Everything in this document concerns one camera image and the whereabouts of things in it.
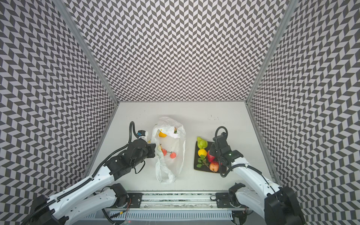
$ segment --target red apple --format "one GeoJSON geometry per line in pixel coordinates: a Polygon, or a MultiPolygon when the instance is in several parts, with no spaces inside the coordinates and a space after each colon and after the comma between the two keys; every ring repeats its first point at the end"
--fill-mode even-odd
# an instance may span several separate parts
{"type": "Polygon", "coordinates": [[[174,159],[175,157],[176,157],[176,153],[175,153],[175,152],[173,152],[173,153],[170,154],[170,158],[174,159]]]}
{"type": "Polygon", "coordinates": [[[212,162],[215,159],[215,156],[210,155],[210,150],[207,151],[207,160],[209,162],[212,162]]]}
{"type": "Polygon", "coordinates": [[[212,172],[217,172],[219,170],[219,163],[216,162],[216,161],[212,161],[209,165],[209,169],[212,171],[212,172]]]}

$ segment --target table surface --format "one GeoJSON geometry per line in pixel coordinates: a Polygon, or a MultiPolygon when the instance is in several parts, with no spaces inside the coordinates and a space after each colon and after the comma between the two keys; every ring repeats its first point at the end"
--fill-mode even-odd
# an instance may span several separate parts
{"type": "Polygon", "coordinates": [[[228,129],[228,144],[238,150],[255,168],[269,179],[270,173],[261,151],[254,128],[244,102],[146,102],[120,103],[104,142],[91,168],[114,150],[124,146],[129,139],[129,123],[135,129],[146,130],[150,138],[153,126],[162,116],[168,116],[183,124],[186,131],[184,166],[174,183],[157,181],[155,163],[157,158],[146,159],[146,166],[139,173],[134,170],[115,181],[128,191],[224,191],[235,182],[247,183],[234,172],[222,178],[219,174],[194,170],[194,151],[197,136],[211,141],[219,126],[228,129]]]}

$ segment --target black tray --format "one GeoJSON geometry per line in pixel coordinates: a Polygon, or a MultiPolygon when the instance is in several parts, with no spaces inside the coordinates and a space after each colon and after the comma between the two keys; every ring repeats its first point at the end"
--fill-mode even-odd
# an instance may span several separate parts
{"type": "MultiPolygon", "coordinates": [[[[207,142],[207,147],[205,148],[206,152],[210,150],[211,145],[213,144],[213,142],[207,142]]],[[[204,171],[204,172],[210,172],[210,173],[220,173],[218,170],[217,172],[212,172],[207,166],[202,166],[200,168],[196,167],[198,163],[198,158],[200,158],[200,156],[198,155],[198,151],[199,151],[199,147],[198,147],[198,142],[196,141],[195,143],[195,155],[194,155],[194,170],[198,170],[198,171],[204,171]]],[[[223,173],[226,172],[226,166],[221,166],[221,170],[223,173]]]]}

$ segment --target plastic bag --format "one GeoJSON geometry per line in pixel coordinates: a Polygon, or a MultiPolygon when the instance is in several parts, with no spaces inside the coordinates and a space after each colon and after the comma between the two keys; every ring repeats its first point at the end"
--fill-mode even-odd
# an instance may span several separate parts
{"type": "Polygon", "coordinates": [[[155,165],[155,173],[158,181],[162,183],[175,182],[176,176],[179,175],[184,165],[185,140],[185,129],[176,120],[161,117],[154,126],[151,143],[156,144],[155,154],[158,156],[158,160],[155,165]],[[160,131],[167,136],[164,138],[159,137],[160,131]],[[164,156],[161,151],[162,148],[168,152],[175,152],[176,157],[174,159],[170,158],[169,153],[164,156]]]}

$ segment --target patterned backdrop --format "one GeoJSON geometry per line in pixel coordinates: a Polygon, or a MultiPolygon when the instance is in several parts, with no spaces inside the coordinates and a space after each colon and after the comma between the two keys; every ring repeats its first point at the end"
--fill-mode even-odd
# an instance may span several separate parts
{"type": "Polygon", "coordinates": [[[309,224],[360,224],[359,8],[300,1],[251,102],[309,224]]]}
{"type": "Polygon", "coordinates": [[[0,11],[0,224],[14,224],[81,179],[114,103],[49,0],[0,11]]]}
{"type": "Polygon", "coordinates": [[[244,100],[288,0],[65,0],[121,101],[244,100]]]}

